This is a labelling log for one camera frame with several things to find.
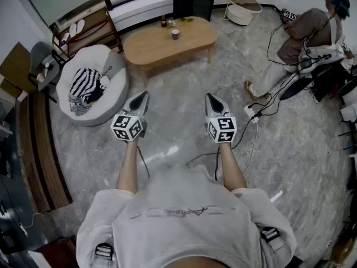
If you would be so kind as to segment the person's light grey t-shirt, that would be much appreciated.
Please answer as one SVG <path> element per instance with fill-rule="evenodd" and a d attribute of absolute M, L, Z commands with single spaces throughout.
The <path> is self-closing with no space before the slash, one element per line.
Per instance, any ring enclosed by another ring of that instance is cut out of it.
<path fill-rule="evenodd" d="M 274 227 L 280 236 L 260 235 Z M 262 189 L 229 191 L 203 165 L 154 174 L 136 194 L 97 192 L 76 244 L 80 268 L 99 258 L 100 243 L 114 248 L 113 268 L 163 268 L 187 257 L 207 257 L 230 268 L 285 268 L 297 246 L 284 215 Z"/>

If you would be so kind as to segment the person's left forearm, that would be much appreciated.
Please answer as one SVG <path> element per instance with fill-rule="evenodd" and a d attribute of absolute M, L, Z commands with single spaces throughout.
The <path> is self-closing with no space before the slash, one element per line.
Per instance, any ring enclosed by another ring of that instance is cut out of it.
<path fill-rule="evenodd" d="M 133 194 L 138 192 L 137 145 L 138 138 L 127 143 L 125 156 L 117 181 L 117 189 L 126 190 Z"/>

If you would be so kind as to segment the wooden shelf rack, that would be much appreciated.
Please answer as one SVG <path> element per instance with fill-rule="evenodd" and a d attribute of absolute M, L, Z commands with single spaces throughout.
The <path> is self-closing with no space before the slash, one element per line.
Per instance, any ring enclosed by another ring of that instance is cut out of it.
<path fill-rule="evenodd" d="M 55 26 L 52 33 L 52 48 L 68 59 L 84 47 L 100 44 L 123 52 L 122 41 L 106 8 L 99 9 L 83 19 L 83 30 L 74 37 L 70 37 L 70 26 L 63 30 L 58 30 Z"/>

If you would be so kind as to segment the white power strip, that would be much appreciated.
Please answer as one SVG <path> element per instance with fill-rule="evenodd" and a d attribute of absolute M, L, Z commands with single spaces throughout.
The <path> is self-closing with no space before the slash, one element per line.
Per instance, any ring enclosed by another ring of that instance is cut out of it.
<path fill-rule="evenodd" d="M 252 123 L 257 123 L 259 121 L 258 115 L 253 111 L 251 106 L 249 106 L 249 105 L 245 106 L 244 111 Z"/>

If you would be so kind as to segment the black white striped cloth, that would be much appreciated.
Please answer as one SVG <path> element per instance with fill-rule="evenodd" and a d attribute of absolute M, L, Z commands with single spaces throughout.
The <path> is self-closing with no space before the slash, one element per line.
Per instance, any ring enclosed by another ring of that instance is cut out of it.
<path fill-rule="evenodd" d="M 75 76 L 69 93 L 70 111 L 76 116 L 86 114 L 91 106 L 103 95 L 100 87 L 101 73 L 90 68 L 80 68 Z"/>

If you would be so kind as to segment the white beanbag seat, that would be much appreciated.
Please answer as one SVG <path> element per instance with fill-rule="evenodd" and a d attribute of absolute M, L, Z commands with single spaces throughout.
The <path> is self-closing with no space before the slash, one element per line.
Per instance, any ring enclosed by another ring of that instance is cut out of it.
<path fill-rule="evenodd" d="M 69 105 L 70 88 L 76 72 L 80 68 L 90 68 L 103 74 L 109 66 L 112 70 L 105 75 L 109 84 L 105 86 L 103 95 L 86 114 L 76 116 Z M 123 56 L 105 45 L 93 45 L 80 49 L 64 65 L 56 92 L 61 111 L 77 125 L 90 127 L 105 123 L 119 111 L 127 98 L 128 88 L 129 77 Z"/>

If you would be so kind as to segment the person's right forearm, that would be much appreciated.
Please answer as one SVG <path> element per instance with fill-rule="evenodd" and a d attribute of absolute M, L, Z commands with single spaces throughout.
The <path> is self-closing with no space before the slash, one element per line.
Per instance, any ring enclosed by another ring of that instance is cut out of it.
<path fill-rule="evenodd" d="M 224 186 L 229 190 L 247 188 L 244 175 L 230 148 L 230 143 L 219 145 Z"/>

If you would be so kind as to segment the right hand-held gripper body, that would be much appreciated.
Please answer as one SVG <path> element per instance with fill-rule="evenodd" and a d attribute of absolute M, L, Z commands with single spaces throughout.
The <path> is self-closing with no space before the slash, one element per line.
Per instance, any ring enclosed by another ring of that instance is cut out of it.
<path fill-rule="evenodd" d="M 232 143 L 237 133 L 237 123 L 231 113 L 206 117 L 207 131 L 215 143 Z"/>

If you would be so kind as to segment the grey chair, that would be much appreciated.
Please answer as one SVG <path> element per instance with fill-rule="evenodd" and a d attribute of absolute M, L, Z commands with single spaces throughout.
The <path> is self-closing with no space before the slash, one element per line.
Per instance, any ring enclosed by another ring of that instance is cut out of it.
<path fill-rule="evenodd" d="M 38 91 L 57 103 L 50 92 L 55 89 L 63 66 L 64 59 L 48 44 L 40 41 L 31 49 L 27 79 Z"/>

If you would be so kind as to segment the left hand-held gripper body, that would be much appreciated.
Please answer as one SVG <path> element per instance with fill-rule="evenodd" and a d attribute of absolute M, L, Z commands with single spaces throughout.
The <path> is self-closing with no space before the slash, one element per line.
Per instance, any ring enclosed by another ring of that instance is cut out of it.
<path fill-rule="evenodd" d="M 110 125 L 114 136 L 125 142 L 134 141 L 137 137 L 144 138 L 147 129 L 145 113 L 145 110 L 121 110 L 119 114 L 114 116 Z"/>

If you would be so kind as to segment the round white side table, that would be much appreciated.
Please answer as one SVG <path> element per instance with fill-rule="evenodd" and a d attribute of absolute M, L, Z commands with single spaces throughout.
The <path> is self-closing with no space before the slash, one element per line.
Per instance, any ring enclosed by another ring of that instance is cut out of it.
<path fill-rule="evenodd" d="M 262 6 L 256 0 L 228 0 L 224 20 L 247 26 L 253 19 L 253 15 L 261 12 Z"/>

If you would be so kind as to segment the oval wooden coffee table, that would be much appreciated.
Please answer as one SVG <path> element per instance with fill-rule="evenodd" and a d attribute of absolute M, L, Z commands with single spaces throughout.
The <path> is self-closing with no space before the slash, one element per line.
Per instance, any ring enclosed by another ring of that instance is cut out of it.
<path fill-rule="evenodd" d="M 218 39 L 214 26 L 201 17 L 191 16 L 192 22 L 176 19 L 174 28 L 151 26 L 131 34 L 125 39 L 123 50 L 129 63 L 141 71 L 143 85 L 148 85 L 149 72 L 178 59 L 187 58 L 197 52 L 206 50 L 208 62 Z M 173 40 L 171 31 L 180 31 L 179 38 Z"/>

